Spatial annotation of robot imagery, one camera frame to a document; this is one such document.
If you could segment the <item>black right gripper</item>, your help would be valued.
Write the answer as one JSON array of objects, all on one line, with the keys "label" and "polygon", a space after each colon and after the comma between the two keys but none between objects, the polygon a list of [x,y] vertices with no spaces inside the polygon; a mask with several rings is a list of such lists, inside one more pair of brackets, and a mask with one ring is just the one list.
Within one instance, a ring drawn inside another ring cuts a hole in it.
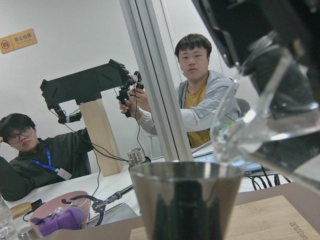
[{"label": "black right gripper", "polygon": [[271,32],[279,45],[308,67],[320,86],[320,2],[318,0],[195,0],[197,12],[224,62],[243,66],[254,43]]}]

